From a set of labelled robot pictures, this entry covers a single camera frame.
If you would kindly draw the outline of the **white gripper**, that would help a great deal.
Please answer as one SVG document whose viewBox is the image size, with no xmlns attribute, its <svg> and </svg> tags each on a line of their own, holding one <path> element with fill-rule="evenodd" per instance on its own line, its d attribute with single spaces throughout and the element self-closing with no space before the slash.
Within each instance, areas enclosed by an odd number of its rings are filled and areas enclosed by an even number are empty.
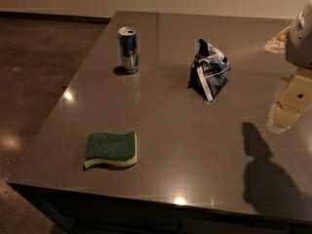
<svg viewBox="0 0 312 234">
<path fill-rule="evenodd" d="M 268 113 L 267 129 L 271 133 L 281 134 L 312 104 L 312 0 L 290 27 L 281 30 L 265 44 L 264 50 L 273 54 L 286 51 L 287 62 L 301 67 L 287 80 L 282 94 Z"/>
</svg>

